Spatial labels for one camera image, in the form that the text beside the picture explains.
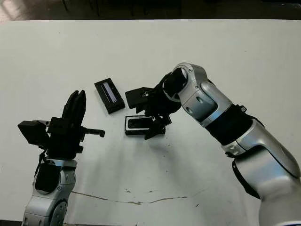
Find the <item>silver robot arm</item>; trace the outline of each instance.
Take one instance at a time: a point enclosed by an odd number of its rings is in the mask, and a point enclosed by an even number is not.
[[[205,70],[188,63],[178,64],[154,88],[126,93],[130,108],[145,110],[158,121],[149,129],[148,139],[167,117],[181,106],[222,145],[234,159],[233,171],[245,191],[260,199],[260,226],[301,225],[300,169],[290,152],[262,123],[234,105],[207,78]]]
[[[32,184],[32,197],[25,208],[23,226],[63,225],[69,195],[76,181],[76,164],[75,160],[45,158],[42,161],[42,173],[35,176]]]

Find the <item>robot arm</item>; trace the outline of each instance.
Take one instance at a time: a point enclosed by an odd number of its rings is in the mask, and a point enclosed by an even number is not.
[[[77,162],[74,158],[83,150],[79,143],[85,134],[104,137],[103,130],[81,126],[85,111],[86,94],[75,91],[69,97],[61,118],[52,117],[50,122],[23,121],[18,125],[28,143],[44,150],[32,184],[32,197],[24,212],[23,226],[63,225],[69,195],[76,181]]]
[[[220,92],[202,67],[178,64],[154,89],[132,90],[127,99],[131,94],[140,95],[131,107],[146,115],[166,117],[182,106],[221,143],[226,155],[234,158],[233,171],[246,192],[261,200],[261,226],[301,225],[297,161],[259,120],[246,114],[244,106],[234,105]],[[155,134],[150,128],[146,138]]]

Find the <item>small black device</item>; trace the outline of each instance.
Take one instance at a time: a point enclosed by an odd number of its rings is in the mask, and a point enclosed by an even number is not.
[[[124,101],[110,78],[94,85],[109,114],[125,108]]]
[[[133,115],[126,116],[125,133],[129,135],[146,135],[149,128],[154,126],[155,119],[151,116]],[[165,127],[161,128],[157,134],[165,134]]]

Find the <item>white table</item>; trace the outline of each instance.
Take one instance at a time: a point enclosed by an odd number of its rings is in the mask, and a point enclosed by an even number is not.
[[[183,110],[164,137],[126,137],[126,107],[108,115],[94,83],[122,94],[154,87],[180,62],[203,66],[301,163],[301,22],[267,20],[32,21],[0,26],[0,218],[21,220],[40,149],[17,128],[59,117],[84,89],[86,136],[66,222],[146,226],[254,226],[259,201],[245,194],[232,159]],[[159,202],[158,199],[171,198]],[[121,202],[143,202],[141,205]]]

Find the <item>robot forearm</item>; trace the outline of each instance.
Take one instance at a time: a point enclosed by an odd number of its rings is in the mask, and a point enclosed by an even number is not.
[[[181,63],[148,92],[145,102],[139,102],[139,111],[152,109],[153,115],[175,112],[161,111],[166,100],[169,105],[182,106],[221,143],[226,155],[234,158],[236,177],[247,193],[261,199],[261,226],[301,225],[297,161],[259,120],[246,114],[244,106],[234,105],[220,92],[202,67]]]

